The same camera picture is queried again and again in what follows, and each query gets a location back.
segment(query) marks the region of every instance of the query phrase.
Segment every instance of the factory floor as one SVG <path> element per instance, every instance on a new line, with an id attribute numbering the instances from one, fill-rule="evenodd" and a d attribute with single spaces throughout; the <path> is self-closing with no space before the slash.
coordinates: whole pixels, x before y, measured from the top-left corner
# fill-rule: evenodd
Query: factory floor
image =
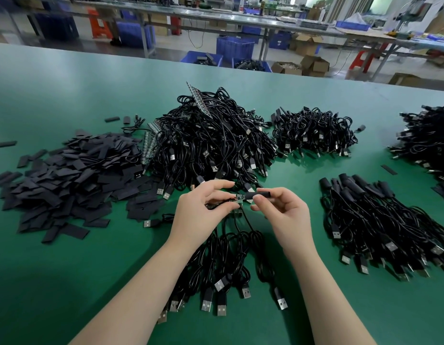
<path id="1" fill-rule="evenodd" d="M 144 57 L 143 49 L 134 49 L 126 47 L 113 47 L 108 40 L 93 40 L 91 25 L 88 18 L 74 17 L 79 33 L 79 39 L 69 42 L 48 41 L 39 39 L 32 29 L 30 22 L 25 15 L 13 16 L 18 26 L 24 43 L 28 46 L 40 46 L 55 48 L 68 51 L 102 53 L 128 57 Z M 200 28 L 208 28 L 208 23 L 198 21 L 196 25 Z M 8 43 L 19 44 L 19 39 L 13 34 L 13 26 L 10 19 L 0 13 L 0 33 Z M 215 53 L 216 39 L 219 35 L 214 33 L 199 31 L 182 31 L 179 36 L 156 36 L 156 53 L 151 58 L 180 61 L 188 51 Z M 253 58 L 259 57 L 261 41 L 255 45 Z M 330 63 L 329 72 L 326 78 L 345 80 L 354 80 L 357 69 L 349 70 L 349 67 L 357 55 L 357 52 L 341 51 L 330 48 L 323 44 L 319 51 L 319 56 Z M 268 49 L 267 61 L 271 65 L 276 61 L 300 63 L 302 57 L 290 50 Z M 374 59 L 367 74 L 361 74 L 357 80 L 366 81 L 377 69 L 381 60 Z M 444 69 L 435 64 L 426 62 L 420 58 L 398 58 L 391 56 L 385 66 L 382 68 L 375 82 L 388 83 L 394 73 L 406 73 L 428 79 L 425 88 L 444 91 Z"/>

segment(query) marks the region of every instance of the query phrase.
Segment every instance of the green table surface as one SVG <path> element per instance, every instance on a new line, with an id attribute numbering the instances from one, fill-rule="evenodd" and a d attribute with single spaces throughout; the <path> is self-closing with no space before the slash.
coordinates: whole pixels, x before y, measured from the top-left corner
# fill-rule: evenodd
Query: green table surface
<path id="1" fill-rule="evenodd" d="M 386 150 L 404 125 L 398 113 L 418 112 L 422 104 L 444 105 L 444 92 L 0 44 L 0 142 L 18 140 L 16 146 L 0 149 L 0 173 L 14 171 L 22 155 L 59 148 L 77 128 L 118 132 L 121 121 L 106 124 L 106 117 L 138 114 L 152 121 L 177 107 L 179 95 L 189 94 L 186 81 L 203 91 L 225 87 L 239 105 L 257 109 L 267 120 L 279 106 L 298 111 L 305 105 L 338 111 L 352 117 L 355 127 L 367 126 L 351 148 L 352 158 L 289 156 L 275 161 L 260 182 L 288 187 L 308 203 L 322 260 L 379 344 L 444 344 L 444 271 L 431 267 L 431 278 L 416 276 L 402 283 L 382 269 L 369 266 L 366 276 L 354 264 L 340 263 L 339 249 L 322 226 L 318 185 L 320 178 L 340 173 L 388 181 L 402 202 L 419 205 L 444 225 L 444 200 L 431 190 L 433 177 L 419 166 L 391 160 Z M 381 164 L 399 174 L 389 174 Z M 178 197 L 175 192 L 161 212 L 173 213 Z M 18 212 L 3 212 L 1 206 L 2 200 L 0 344 L 69 342 L 170 230 L 169 225 L 142 228 L 126 218 L 125 202 L 120 202 L 113 205 L 106 229 L 92 228 L 83 241 L 60 236 L 46 246 L 40 243 L 42 232 L 17 235 Z M 202 312 L 195 296 L 184 311 L 169 313 L 167 323 L 156 326 L 150 344 L 312 344 L 290 264 L 264 217 L 249 209 L 248 216 L 265 233 L 288 309 L 276 307 L 248 255 L 250 299 L 230 290 L 227 316 L 216 317 Z"/>

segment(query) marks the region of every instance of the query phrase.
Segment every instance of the forearm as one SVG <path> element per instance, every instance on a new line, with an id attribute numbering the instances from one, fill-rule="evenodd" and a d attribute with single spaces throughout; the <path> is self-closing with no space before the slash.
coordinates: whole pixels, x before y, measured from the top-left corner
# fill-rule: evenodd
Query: forearm
<path id="1" fill-rule="evenodd" d="M 191 253 L 165 244 L 70 345 L 144 345 Z"/>
<path id="2" fill-rule="evenodd" d="M 291 257 L 316 345 L 375 344 L 316 251 Z"/>

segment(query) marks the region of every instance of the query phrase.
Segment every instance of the concrete floor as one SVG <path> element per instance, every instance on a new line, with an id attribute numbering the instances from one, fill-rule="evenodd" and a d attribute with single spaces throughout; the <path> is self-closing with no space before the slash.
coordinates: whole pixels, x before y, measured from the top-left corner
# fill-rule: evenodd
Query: concrete floor
<path id="1" fill-rule="evenodd" d="M 91 33 L 91 26 L 88 18 L 74 17 L 79 32 L 80 38 L 70 42 L 58 42 L 40 40 L 32 29 L 27 17 L 25 15 L 14 15 L 14 20 L 22 33 L 24 42 L 28 46 L 41 46 L 47 48 L 64 49 L 69 51 L 103 53 L 128 57 L 143 57 L 142 49 L 134 48 L 118 48 L 109 44 L 108 40 L 93 40 Z M 203 21 L 193 21 L 202 30 L 204 27 L 209 28 L 208 23 Z M 229 25 L 229 30 L 235 30 L 234 25 Z M 7 38 L 11 38 L 9 42 L 15 42 L 12 39 L 13 27 L 7 16 L 0 13 L 0 31 L 4 33 Z M 182 31 L 180 36 L 156 36 L 156 54 L 152 58 L 180 61 L 188 51 L 199 51 L 215 53 L 216 39 L 219 35 L 213 33 L 205 33 L 199 31 Z M 261 40 L 258 45 L 254 46 L 253 58 L 259 57 Z M 323 45 L 319 51 L 319 56 L 330 63 L 330 70 L 326 74 L 327 78 L 344 80 L 354 79 L 355 72 L 349 70 L 349 66 L 357 55 L 357 52 L 340 51 L 338 49 L 326 48 Z M 436 65 L 426 62 L 420 58 L 397 58 L 389 59 L 382 68 L 380 74 L 377 76 L 375 82 L 387 83 L 392 75 L 396 72 L 417 75 L 424 79 L 429 79 L 425 88 L 437 89 L 444 91 L 444 69 Z M 300 63 L 302 57 L 290 50 L 276 50 L 268 49 L 267 61 L 272 64 L 276 61 Z M 380 61 L 374 59 L 369 72 L 362 74 L 358 80 L 365 81 L 377 69 Z"/>

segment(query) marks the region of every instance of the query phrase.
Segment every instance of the hand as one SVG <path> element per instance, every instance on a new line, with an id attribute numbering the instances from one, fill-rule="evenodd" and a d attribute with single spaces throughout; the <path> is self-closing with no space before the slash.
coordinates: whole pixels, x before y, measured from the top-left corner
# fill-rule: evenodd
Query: hand
<path id="1" fill-rule="evenodd" d="M 193 254 L 221 220 L 239 208 L 236 202 L 225 202 L 212 210 L 205 206 L 207 203 L 234 199 L 235 194 L 220 190 L 232 188 L 233 185 L 235 182 L 229 180 L 209 180 L 195 190 L 180 195 L 168 243 L 188 249 L 187 253 Z"/>
<path id="2" fill-rule="evenodd" d="M 311 234 L 310 211 L 306 203 L 286 188 L 258 188 L 257 191 L 270 191 L 271 198 L 254 196 L 255 205 L 251 205 L 251 209 L 261 211 L 270 221 L 288 258 L 316 252 Z"/>

